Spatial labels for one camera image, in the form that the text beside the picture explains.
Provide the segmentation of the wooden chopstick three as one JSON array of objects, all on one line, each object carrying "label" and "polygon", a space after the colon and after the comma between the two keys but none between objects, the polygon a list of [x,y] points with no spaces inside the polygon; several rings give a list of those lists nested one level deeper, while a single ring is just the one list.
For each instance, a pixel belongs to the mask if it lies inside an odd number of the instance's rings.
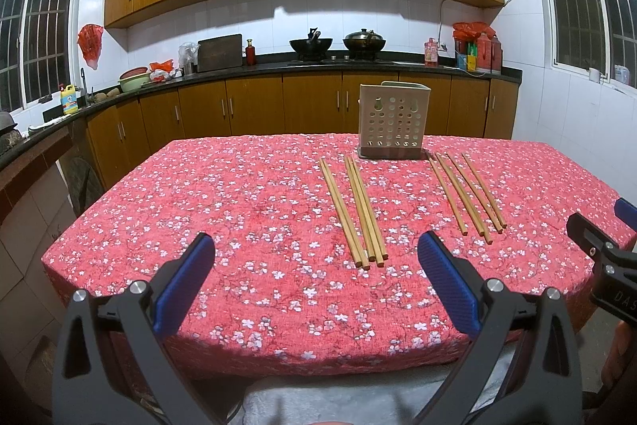
[{"label": "wooden chopstick three", "polygon": [[373,247],[373,240],[371,239],[369,221],[363,200],[363,193],[361,193],[361,186],[358,182],[358,176],[356,175],[354,168],[355,164],[348,155],[344,157],[344,163],[346,163],[348,177],[355,199],[356,210],[358,211],[358,220],[360,220],[361,233],[363,233],[364,236],[367,258],[370,263],[373,263],[376,261],[376,250],[375,247]]}]

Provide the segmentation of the right barred window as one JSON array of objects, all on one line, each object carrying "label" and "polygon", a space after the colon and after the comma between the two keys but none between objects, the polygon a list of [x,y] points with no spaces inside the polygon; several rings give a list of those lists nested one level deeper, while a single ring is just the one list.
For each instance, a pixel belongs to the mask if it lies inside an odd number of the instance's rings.
[{"label": "right barred window", "polygon": [[547,0],[552,63],[636,86],[636,0]]}]

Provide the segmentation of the green yellow bottles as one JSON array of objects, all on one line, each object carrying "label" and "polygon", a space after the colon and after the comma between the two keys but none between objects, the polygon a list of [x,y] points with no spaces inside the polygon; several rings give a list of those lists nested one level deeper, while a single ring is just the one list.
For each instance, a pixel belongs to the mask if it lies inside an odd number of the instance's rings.
[{"label": "green yellow bottles", "polygon": [[455,41],[457,67],[468,72],[477,70],[477,45],[475,42]]}]

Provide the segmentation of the dark cutting board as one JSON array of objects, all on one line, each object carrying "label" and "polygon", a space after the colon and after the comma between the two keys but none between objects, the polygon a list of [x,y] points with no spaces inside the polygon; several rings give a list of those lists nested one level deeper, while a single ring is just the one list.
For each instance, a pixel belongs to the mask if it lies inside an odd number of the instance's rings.
[{"label": "dark cutting board", "polygon": [[242,42],[240,33],[200,41],[197,49],[197,71],[210,72],[241,67]]}]

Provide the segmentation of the black wok with utensils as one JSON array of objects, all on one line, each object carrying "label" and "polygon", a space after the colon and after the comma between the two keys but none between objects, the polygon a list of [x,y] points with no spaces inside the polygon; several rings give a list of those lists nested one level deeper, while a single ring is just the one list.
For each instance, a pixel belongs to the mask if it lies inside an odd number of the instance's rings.
[{"label": "black wok with utensils", "polygon": [[299,61],[322,61],[332,46],[332,38],[323,38],[320,30],[311,28],[302,39],[289,41]]}]

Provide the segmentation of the wooden chopstick six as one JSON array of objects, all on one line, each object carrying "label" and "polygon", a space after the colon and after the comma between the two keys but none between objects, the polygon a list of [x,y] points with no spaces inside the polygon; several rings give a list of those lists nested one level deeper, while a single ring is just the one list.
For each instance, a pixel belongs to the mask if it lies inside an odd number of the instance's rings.
[{"label": "wooden chopstick six", "polygon": [[470,215],[474,223],[474,227],[476,227],[476,231],[478,232],[479,235],[481,235],[485,239],[485,242],[487,244],[491,244],[492,238],[490,236],[490,233],[487,227],[485,226],[485,223],[483,222],[481,216],[479,216],[477,209],[475,208],[469,196],[467,195],[467,192],[465,192],[462,184],[458,180],[457,176],[453,173],[452,169],[446,165],[440,153],[436,153],[435,156],[438,160],[438,163],[440,163],[440,166],[444,169],[444,172],[448,176],[450,182],[455,187],[455,190],[458,192],[458,195],[461,198],[461,201],[465,207],[465,210]]}]

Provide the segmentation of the wooden chopstick four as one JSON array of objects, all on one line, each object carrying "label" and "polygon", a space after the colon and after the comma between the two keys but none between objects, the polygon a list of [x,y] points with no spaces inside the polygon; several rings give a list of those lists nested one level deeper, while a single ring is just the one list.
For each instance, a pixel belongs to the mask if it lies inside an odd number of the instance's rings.
[{"label": "wooden chopstick four", "polygon": [[379,227],[378,227],[378,224],[377,224],[377,221],[376,221],[376,217],[373,214],[373,209],[371,208],[368,195],[367,195],[367,193],[365,191],[363,180],[361,180],[361,173],[358,170],[358,167],[356,166],[356,163],[355,163],[354,160],[353,160],[353,163],[355,164],[355,166],[354,166],[355,172],[356,172],[356,175],[358,176],[358,182],[360,183],[360,186],[361,186],[361,193],[363,193],[363,200],[364,200],[364,205],[366,207],[367,217],[368,217],[368,221],[369,221],[371,239],[373,240],[373,247],[375,247],[375,250],[376,250],[376,261],[375,261],[375,263],[379,266],[379,268],[383,268],[384,267],[385,256],[384,256],[384,245],[381,242],[382,236],[381,236],[380,231],[379,231]]}]

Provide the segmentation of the red oil jug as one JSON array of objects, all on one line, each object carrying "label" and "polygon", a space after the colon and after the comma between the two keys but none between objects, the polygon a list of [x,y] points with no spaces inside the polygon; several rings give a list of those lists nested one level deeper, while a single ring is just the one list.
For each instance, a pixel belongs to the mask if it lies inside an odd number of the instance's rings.
[{"label": "red oil jug", "polygon": [[496,35],[489,38],[483,32],[476,41],[476,70],[482,73],[500,73],[501,69],[501,42]]}]

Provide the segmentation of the wooden chopstick seven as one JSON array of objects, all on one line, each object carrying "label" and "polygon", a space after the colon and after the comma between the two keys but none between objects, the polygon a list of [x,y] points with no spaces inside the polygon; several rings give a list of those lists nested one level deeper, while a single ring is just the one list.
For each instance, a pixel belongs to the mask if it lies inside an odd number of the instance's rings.
[{"label": "wooden chopstick seven", "polygon": [[484,212],[489,217],[489,219],[490,219],[491,223],[493,224],[494,228],[496,229],[496,231],[499,234],[501,234],[503,232],[502,224],[500,224],[500,220],[496,216],[496,213],[491,208],[491,206],[487,203],[486,198],[483,195],[483,192],[481,190],[479,190],[477,186],[475,186],[475,183],[470,179],[470,177],[464,172],[464,170],[459,166],[459,164],[455,161],[455,159],[451,155],[447,154],[447,157],[450,160],[450,162],[453,165],[453,167],[455,168],[455,170],[457,172],[459,172],[459,174],[463,178],[465,184],[472,191],[472,193],[474,194],[475,198],[479,201],[479,204],[482,205],[482,208],[484,209]]}]

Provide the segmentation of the barred window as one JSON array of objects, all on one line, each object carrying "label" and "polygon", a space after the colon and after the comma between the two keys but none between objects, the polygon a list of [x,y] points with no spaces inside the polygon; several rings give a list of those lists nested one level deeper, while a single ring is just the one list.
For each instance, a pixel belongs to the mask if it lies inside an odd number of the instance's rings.
[{"label": "barred window", "polygon": [[547,0],[552,63],[636,86],[636,0]]},{"label": "barred window", "polygon": [[71,0],[0,0],[1,109],[23,110],[70,83]]}]

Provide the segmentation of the left barred window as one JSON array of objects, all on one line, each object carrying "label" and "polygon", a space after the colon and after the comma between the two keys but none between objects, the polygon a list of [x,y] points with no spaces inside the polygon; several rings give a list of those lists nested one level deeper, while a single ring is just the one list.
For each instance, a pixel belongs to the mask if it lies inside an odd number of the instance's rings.
[{"label": "left barred window", "polygon": [[23,110],[70,83],[71,0],[0,0],[1,109]]}]

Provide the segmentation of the white cup on sill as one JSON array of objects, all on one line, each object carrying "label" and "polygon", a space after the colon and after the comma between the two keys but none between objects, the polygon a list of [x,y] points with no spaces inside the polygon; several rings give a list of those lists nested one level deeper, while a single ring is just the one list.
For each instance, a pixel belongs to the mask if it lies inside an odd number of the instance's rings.
[{"label": "white cup on sill", "polygon": [[600,82],[600,71],[596,68],[588,69],[588,78],[595,83]]}]

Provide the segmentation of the wooden chopstick eight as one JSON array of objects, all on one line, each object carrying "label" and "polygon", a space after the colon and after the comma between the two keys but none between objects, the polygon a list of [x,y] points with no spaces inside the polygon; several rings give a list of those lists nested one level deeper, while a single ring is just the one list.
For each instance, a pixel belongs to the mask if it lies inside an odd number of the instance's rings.
[{"label": "wooden chopstick eight", "polygon": [[496,219],[498,219],[498,221],[500,223],[500,226],[503,227],[504,229],[506,229],[506,227],[508,226],[508,223],[505,221],[503,213],[501,212],[500,208],[498,207],[498,204],[496,204],[496,199],[491,194],[491,192],[490,192],[490,190],[489,190],[489,188],[487,186],[486,181],[483,179],[481,174],[475,168],[475,166],[473,165],[472,161],[470,160],[470,157],[467,154],[465,154],[465,153],[461,153],[461,155],[462,155],[463,159],[467,162],[467,166],[469,166],[471,172],[473,172],[474,177],[476,178],[476,180],[478,181],[479,185],[481,186],[483,192],[487,196],[487,200],[489,201],[489,204],[490,204],[492,210],[496,214]]}]

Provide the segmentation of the pink bottle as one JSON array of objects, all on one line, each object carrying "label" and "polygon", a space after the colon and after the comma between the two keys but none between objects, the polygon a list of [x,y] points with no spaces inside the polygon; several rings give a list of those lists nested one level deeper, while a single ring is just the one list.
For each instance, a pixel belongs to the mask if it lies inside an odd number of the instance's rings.
[{"label": "pink bottle", "polygon": [[424,64],[426,67],[438,66],[438,44],[434,38],[429,38],[424,43]]}]

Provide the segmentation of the yellow detergent bottle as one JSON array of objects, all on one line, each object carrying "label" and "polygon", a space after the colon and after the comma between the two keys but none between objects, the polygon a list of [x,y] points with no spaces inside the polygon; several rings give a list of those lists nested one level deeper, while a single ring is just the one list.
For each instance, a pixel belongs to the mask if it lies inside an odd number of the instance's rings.
[{"label": "yellow detergent bottle", "polygon": [[62,85],[59,94],[61,94],[61,105],[64,116],[69,116],[79,110],[77,89],[74,85]]}]

